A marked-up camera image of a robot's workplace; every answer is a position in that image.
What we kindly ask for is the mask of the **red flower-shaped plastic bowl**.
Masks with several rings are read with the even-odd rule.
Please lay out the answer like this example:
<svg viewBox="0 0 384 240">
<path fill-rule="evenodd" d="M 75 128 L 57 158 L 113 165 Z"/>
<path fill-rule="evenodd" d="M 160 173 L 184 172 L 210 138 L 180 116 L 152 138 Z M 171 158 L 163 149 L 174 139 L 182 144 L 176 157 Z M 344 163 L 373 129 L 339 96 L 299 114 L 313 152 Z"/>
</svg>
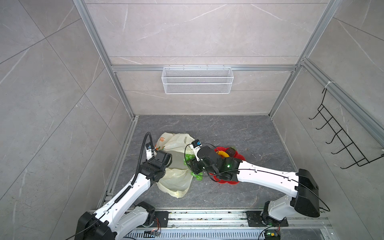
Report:
<svg viewBox="0 0 384 240">
<path fill-rule="evenodd" d="M 245 157 L 240 155 L 235 148 L 229 147 L 217 147 L 215 148 L 215 152 L 217 151 L 224 151 L 226 152 L 229 157 L 228 158 L 222 158 L 222 166 L 220 168 L 220 172 L 225 172 L 220 177 L 219 175 L 210 174 L 211 180 L 214 182 L 217 182 L 219 184 L 230 184 L 230 185 L 237 185 L 239 183 L 238 180 L 235 180 L 235 177 L 232 177 L 232 174 L 235 174 L 235 171 L 228 172 L 229 170 L 232 170 L 236 164 L 239 163 L 239 161 L 246 161 Z"/>
</svg>

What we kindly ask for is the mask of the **yellow fake banana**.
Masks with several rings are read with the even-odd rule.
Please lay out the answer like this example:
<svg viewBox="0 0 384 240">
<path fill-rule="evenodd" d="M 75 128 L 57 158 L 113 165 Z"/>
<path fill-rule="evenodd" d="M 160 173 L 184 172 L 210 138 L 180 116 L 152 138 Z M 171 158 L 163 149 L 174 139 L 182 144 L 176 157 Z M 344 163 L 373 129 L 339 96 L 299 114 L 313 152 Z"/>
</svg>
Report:
<svg viewBox="0 0 384 240">
<path fill-rule="evenodd" d="M 223 158 L 223 159 L 229 157 L 229 155 L 226 152 L 224 152 L 224 151 L 217 151 L 217 154 L 219 156 L 221 156 L 221 158 Z"/>
</svg>

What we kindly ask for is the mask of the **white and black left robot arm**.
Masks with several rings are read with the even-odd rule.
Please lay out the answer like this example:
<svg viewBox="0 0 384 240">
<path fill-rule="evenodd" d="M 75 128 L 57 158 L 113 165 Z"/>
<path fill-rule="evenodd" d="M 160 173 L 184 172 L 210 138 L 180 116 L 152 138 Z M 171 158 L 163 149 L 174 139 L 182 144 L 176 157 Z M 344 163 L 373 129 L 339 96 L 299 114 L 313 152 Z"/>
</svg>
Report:
<svg viewBox="0 0 384 240">
<path fill-rule="evenodd" d="M 137 227 L 150 227 L 155 221 L 155 207 L 134 202 L 157 183 L 172 163 L 172 155 L 158 151 L 156 156 L 141 163 L 139 172 L 109 202 L 94 213 L 85 212 L 78 220 L 75 240 L 121 240 Z"/>
</svg>

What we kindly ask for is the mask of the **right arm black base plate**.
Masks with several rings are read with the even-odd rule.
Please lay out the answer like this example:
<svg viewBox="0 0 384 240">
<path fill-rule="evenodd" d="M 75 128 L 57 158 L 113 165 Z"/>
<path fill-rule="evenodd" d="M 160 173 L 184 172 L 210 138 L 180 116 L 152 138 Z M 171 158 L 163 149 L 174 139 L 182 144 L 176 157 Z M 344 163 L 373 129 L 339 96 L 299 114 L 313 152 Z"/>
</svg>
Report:
<svg viewBox="0 0 384 240">
<path fill-rule="evenodd" d="M 264 217 L 261 211 L 246 211 L 246 219 L 249 227 L 288 227 L 288 221 L 284 218 L 281 221 Z"/>
</svg>

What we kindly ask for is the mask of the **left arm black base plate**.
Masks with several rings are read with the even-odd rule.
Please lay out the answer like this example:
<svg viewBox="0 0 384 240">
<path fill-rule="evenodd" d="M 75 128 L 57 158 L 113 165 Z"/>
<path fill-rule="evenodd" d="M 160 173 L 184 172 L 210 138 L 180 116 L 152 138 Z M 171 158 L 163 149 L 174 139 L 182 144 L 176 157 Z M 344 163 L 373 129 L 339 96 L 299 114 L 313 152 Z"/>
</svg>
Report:
<svg viewBox="0 0 384 240">
<path fill-rule="evenodd" d="M 166 228 L 169 221 L 169 212 L 167 211 L 155 211 L 149 213 L 147 220 L 143 224 L 143 227 L 156 227 L 160 225 L 160 228 Z"/>
</svg>

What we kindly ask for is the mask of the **cream plastic bag orange print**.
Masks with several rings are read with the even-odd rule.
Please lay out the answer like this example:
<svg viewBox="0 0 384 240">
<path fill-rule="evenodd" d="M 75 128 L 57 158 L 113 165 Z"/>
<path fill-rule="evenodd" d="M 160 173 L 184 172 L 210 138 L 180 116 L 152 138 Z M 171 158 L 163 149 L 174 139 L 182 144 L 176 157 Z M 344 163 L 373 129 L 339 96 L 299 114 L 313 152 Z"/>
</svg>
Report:
<svg viewBox="0 0 384 240">
<path fill-rule="evenodd" d="M 156 149 L 172 155 L 172 163 L 166 167 L 166 173 L 157 186 L 174 198 L 184 197 L 190 188 L 193 176 L 185 164 L 185 157 L 195 157 L 191 147 L 194 140 L 189 134 L 163 133 L 156 143 Z"/>
</svg>

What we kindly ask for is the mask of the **green fake vegetable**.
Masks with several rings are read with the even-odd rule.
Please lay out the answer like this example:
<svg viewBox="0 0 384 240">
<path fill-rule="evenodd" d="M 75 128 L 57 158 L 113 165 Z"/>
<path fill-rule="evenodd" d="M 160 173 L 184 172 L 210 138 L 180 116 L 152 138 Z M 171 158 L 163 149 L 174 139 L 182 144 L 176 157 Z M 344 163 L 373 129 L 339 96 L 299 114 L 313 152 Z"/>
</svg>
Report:
<svg viewBox="0 0 384 240">
<path fill-rule="evenodd" d="M 190 154 L 185 154 L 184 156 L 184 165 L 186 165 L 188 167 L 188 169 L 190 170 L 191 172 L 191 175 L 197 180 L 197 181 L 202 181 L 203 180 L 203 173 L 199 173 L 198 175 L 195 174 L 193 171 L 192 171 L 192 167 L 191 167 L 191 160 L 194 159 L 195 156 L 194 155 L 190 155 Z"/>
</svg>

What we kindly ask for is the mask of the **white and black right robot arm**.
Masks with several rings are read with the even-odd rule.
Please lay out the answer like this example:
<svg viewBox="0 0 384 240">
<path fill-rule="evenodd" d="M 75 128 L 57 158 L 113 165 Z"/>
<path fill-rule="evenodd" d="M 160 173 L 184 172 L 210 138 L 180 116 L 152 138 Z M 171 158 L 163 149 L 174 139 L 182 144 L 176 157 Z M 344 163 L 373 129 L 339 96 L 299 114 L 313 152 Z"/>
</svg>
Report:
<svg viewBox="0 0 384 240">
<path fill-rule="evenodd" d="M 252 183 L 284 193 L 283 197 L 265 203 L 261 213 L 264 225 L 276 225 L 294 214 L 320 216 L 319 187 L 309 171 L 271 170 L 235 157 L 223 157 L 208 146 L 195 146 L 193 151 L 194 157 L 185 157 L 185 162 L 195 175 L 206 172 L 219 181 Z"/>
</svg>

